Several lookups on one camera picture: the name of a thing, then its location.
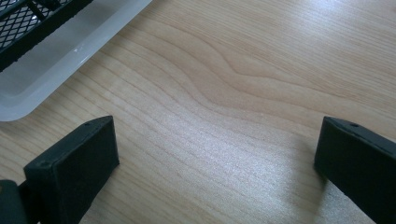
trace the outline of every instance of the wooden table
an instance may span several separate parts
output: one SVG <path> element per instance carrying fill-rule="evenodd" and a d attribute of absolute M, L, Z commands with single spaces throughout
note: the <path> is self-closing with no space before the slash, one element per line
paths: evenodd
<path fill-rule="evenodd" d="M 372 223 L 313 169 L 322 118 L 396 138 L 396 2 L 154 0 L 31 115 L 0 178 L 113 115 L 82 223 Z"/>

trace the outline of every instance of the wood grain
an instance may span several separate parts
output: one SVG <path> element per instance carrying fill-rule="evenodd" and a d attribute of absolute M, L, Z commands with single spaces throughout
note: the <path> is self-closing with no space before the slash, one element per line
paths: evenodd
<path fill-rule="evenodd" d="M 154 0 L 0 123 L 0 178 L 110 114 L 121 166 L 82 223 L 372 223 L 313 159 L 325 115 L 396 139 L 395 43 L 391 0 Z"/>

